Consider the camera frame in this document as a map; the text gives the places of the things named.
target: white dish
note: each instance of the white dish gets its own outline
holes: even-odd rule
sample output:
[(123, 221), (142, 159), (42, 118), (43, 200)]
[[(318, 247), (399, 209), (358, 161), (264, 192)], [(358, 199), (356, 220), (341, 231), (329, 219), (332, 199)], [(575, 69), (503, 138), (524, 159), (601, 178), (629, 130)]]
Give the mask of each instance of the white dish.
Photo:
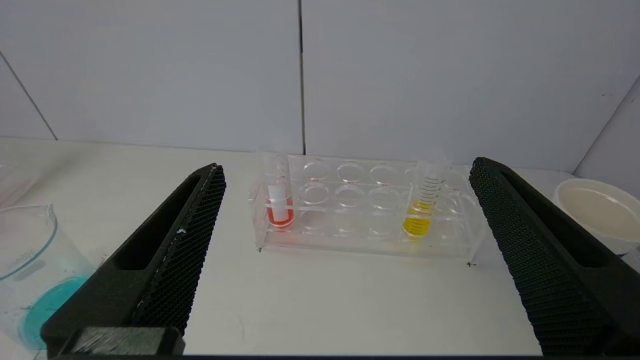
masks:
[(569, 179), (554, 203), (617, 255), (640, 246), (640, 201), (619, 188), (589, 179)]

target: glass beaker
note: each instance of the glass beaker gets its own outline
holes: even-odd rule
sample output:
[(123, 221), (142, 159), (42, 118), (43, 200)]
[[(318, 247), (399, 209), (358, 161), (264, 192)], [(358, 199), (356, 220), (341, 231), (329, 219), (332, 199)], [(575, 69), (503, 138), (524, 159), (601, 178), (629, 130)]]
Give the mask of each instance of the glass beaker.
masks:
[(0, 329), (28, 350), (94, 267), (60, 230), (52, 205), (0, 210)]

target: white table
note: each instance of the white table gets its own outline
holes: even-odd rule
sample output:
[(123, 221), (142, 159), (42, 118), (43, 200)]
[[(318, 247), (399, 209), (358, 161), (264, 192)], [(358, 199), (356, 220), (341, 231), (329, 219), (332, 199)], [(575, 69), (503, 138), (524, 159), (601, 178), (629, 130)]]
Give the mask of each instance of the white table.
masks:
[[(188, 174), (224, 166), (227, 191), (186, 354), (540, 354), (500, 256), (469, 267), (319, 250), (258, 253), (246, 203), (251, 154), (0, 138), (0, 160), (39, 173), (18, 204), (54, 204), (62, 229), (96, 263)], [(516, 171), (547, 197), (573, 177)], [(4, 337), (0, 349), (1, 359), (24, 357), (7, 351)]]

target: test tube with red liquid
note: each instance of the test tube with red liquid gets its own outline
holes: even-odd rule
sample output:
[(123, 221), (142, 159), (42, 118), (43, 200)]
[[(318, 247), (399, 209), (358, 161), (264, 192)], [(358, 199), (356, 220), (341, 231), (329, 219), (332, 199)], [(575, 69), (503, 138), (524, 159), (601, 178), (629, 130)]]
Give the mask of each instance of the test tube with red liquid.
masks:
[(262, 152), (262, 174), (267, 188), (267, 216), (275, 227), (286, 227), (293, 222), (289, 159), (283, 152)]

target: test tube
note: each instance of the test tube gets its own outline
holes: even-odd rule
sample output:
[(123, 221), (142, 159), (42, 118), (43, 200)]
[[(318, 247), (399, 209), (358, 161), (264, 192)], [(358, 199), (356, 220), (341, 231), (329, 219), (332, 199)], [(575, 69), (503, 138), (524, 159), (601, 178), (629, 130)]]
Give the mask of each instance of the test tube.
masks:
[(284, 152), (262, 152), (262, 176), (267, 188), (267, 216), (275, 227), (286, 227), (293, 222), (289, 159)]
[(421, 217), (408, 217), (403, 222), (403, 230), (410, 239), (417, 240), (427, 235), (448, 167), (448, 163), (441, 160), (418, 162), (406, 213)]

